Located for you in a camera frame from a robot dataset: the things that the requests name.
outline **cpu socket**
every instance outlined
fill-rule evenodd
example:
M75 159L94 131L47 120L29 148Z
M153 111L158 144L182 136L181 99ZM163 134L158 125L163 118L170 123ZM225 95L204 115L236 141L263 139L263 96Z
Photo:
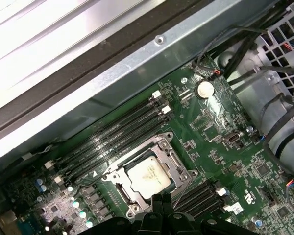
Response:
M181 193L196 178L188 171L170 145L172 132L151 137L113 162L104 172L103 181L111 181L128 204L128 218L150 209L151 197L168 192Z

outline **motherboard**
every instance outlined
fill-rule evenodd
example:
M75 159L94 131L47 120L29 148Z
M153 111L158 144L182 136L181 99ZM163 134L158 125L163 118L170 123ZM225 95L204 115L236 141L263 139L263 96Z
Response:
M198 222L294 235L287 182L263 138L227 81L188 63L8 179L12 209L0 227L75 235L114 216L133 220L168 192Z

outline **screw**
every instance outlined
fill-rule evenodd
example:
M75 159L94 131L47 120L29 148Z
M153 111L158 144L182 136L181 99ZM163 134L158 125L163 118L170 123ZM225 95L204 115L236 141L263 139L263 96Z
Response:
M167 143L162 142L162 143L161 143L161 147L163 147L163 148L167 147Z
M174 218L174 219L181 219L182 216L181 216L180 214L174 214L174 215L173 215L173 218Z
M254 128L252 126L248 126L248 127L246 127L246 131L248 133L252 133L254 131Z
M208 224L211 224L211 225L216 225L217 224L217 222L215 220L213 220L213 219L209 219L207 222L208 222Z
M268 81L273 81L274 80L274 77L271 75L267 78Z
M188 179L187 174L181 174L181 180L182 181L187 180L187 179Z
M183 77L183 78L181 79L181 83L182 83L182 84L187 83L187 81L188 81L188 79L187 79L186 77Z
M155 43L156 45L160 46L165 42L165 37L163 35L157 35L155 37Z

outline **gray metal frame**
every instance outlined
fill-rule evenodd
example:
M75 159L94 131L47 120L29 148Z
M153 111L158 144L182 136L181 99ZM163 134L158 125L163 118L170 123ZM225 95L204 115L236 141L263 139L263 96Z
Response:
M0 157L21 155L87 127L192 59L231 24L254 20L275 0L215 0L0 140Z

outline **sticker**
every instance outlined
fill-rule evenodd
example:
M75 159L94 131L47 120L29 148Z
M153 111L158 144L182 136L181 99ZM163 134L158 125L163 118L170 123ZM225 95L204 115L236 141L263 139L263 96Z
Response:
M239 213L241 213L244 209L241 206L241 204L239 202L235 203L232 205L232 210L234 212L235 215L238 215Z

